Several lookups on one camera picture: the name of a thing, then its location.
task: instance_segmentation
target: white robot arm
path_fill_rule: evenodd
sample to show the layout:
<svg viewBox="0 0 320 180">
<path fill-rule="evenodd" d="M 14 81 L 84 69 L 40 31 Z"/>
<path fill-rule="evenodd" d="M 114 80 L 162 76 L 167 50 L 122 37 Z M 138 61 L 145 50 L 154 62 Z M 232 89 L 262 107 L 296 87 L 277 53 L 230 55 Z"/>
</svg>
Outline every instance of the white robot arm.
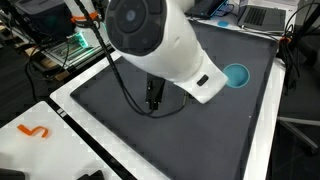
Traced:
<svg viewBox="0 0 320 180">
<path fill-rule="evenodd" d="M 200 103 L 227 82 L 173 0 L 112 0 L 106 24 L 111 44 L 125 59 L 172 81 Z"/>
</svg>

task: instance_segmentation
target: black mat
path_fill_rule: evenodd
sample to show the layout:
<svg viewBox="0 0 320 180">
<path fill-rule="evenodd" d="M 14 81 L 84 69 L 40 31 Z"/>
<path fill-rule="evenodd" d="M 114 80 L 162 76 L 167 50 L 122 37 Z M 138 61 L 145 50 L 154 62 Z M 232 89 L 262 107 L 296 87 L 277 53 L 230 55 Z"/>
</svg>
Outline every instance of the black mat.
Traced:
<svg viewBox="0 0 320 180">
<path fill-rule="evenodd" d="M 199 23 L 192 25 L 203 49 L 221 70 L 231 63 L 249 69 L 251 79 L 245 87 L 224 87 L 209 103 L 190 100 L 179 114 L 158 120 L 130 109 L 108 67 L 71 96 L 172 179 L 241 179 L 277 43 Z M 147 110 L 146 73 L 123 58 L 116 63 L 127 88 Z M 167 82 L 163 103 L 155 115 L 178 109 L 182 99 L 183 90 Z"/>
</svg>

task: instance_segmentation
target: white table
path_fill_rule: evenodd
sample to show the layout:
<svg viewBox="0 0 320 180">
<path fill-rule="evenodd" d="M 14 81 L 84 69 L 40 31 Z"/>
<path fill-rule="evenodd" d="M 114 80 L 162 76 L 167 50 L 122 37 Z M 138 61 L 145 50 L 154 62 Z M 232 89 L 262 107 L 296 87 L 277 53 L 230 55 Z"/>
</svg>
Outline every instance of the white table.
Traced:
<svg viewBox="0 0 320 180">
<path fill-rule="evenodd" d="M 27 136 L 20 124 L 46 127 L 48 137 Z M 98 170 L 106 179 L 121 179 L 45 102 L 0 129 L 0 168 L 22 171 L 30 180 L 78 179 Z"/>
<path fill-rule="evenodd" d="M 297 9 L 297 7 L 277 4 L 269 1 L 265 4 L 268 7 L 278 7 L 287 10 L 287 19 Z M 214 18 L 211 21 L 204 21 L 203 23 L 217 26 L 217 22 L 220 20 L 227 20 L 229 22 L 229 26 L 227 28 L 240 30 L 240 28 L 236 26 L 236 17 L 233 17 L 233 15 L 223 18 Z M 117 52 L 113 53 L 112 56 L 113 59 L 120 57 Z M 80 126 L 93 136 L 94 139 L 96 139 L 136 178 L 146 180 L 168 179 L 70 97 L 70 93 L 72 91 L 96 75 L 108 66 L 108 64 L 109 63 L 106 59 L 101 60 L 90 69 L 52 93 L 50 95 L 51 99 L 64 109 L 67 114 L 69 114 Z M 265 179 L 284 81 L 284 72 L 285 70 L 283 68 L 282 61 L 275 58 L 262 102 L 261 112 L 256 125 L 244 176 L 245 180 Z"/>
</svg>

